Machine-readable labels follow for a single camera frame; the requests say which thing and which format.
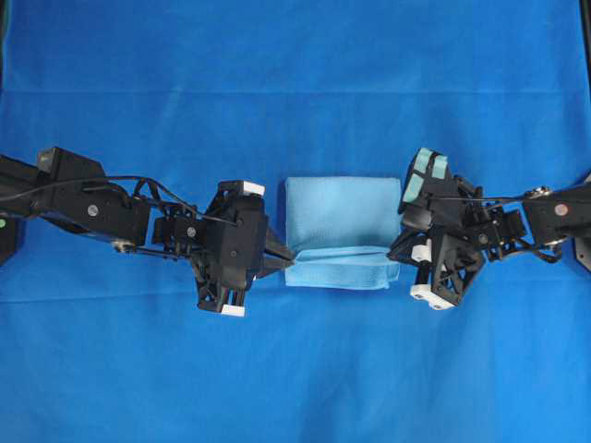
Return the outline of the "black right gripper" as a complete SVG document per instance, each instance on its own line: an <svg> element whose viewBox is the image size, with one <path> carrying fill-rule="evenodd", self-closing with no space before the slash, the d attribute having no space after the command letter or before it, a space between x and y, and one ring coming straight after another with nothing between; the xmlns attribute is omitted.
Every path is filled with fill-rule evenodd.
<svg viewBox="0 0 591 443"><path fill-rule="evenodd" d="M393 241L387 257L416 268L410 295L434 310L458 306L485 264L484 254L467 231L434 228L421 233L404 229Z"/></svg>

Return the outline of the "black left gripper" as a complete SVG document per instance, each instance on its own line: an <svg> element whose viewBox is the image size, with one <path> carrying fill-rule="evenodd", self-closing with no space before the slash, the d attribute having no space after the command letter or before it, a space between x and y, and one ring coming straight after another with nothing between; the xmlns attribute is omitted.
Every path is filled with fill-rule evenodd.
<svg viewBox="0 0 591 443"><path fill-rule="evenodd" d="M265 187L225 181L203 217L195 252L198 308L242 317L252 282L294 265L294 253L268 227Z"/></svg>

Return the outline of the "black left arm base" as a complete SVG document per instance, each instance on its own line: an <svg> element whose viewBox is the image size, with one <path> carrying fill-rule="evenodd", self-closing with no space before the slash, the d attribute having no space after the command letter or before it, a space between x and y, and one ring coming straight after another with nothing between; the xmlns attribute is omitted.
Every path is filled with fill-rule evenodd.
<svg viewBox="0 0 591 443"><path fill-rule="evenodd" d="M5 214L1 215L0 222L0 265L4 266L20 248L23 222Z"/></svg>

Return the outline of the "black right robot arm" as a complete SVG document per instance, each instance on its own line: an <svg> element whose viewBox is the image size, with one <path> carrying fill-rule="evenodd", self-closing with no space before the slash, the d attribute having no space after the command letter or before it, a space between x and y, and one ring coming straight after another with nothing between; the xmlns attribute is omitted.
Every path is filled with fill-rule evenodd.
<svg viewBox="0 0 591 443"><path fill-rule="evenodd" d="M482 267L519 254L547 263L561 260L574 241L576 260L590 266L590 184L553 192L542 186L516 197L485 198L459 175L443 179L412 173L399 211L403 230L392 243L392 261L416 267L410 294L435 310L458 306Z"/></svg>

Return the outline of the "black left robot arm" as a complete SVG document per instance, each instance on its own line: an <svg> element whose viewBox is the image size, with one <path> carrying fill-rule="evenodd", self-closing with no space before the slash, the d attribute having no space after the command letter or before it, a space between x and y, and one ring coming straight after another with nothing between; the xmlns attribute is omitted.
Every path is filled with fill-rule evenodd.
<svg viewBox="0 0 591 443"><path fill-rule="evenodd" d="M222 181L205 211L158 181L134 176L127 192L123 175L53 147L36 164L1 159L1 260L18 251L19 228L41 218L59 229L109 243L124 254L189 261L198 307L242 317L254 281L285 270L293 252L269 225L264 186Z"/></svg>

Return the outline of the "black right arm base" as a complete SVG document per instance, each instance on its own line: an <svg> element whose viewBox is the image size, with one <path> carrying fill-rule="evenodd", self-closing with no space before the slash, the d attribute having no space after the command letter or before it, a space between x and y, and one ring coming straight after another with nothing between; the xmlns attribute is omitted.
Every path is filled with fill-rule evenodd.
<svg viewBox="0 0 591 443"><path fill-rule="evenodd" d="M576 260L590 271L590 174L571 189L571 215Z"/></svg>

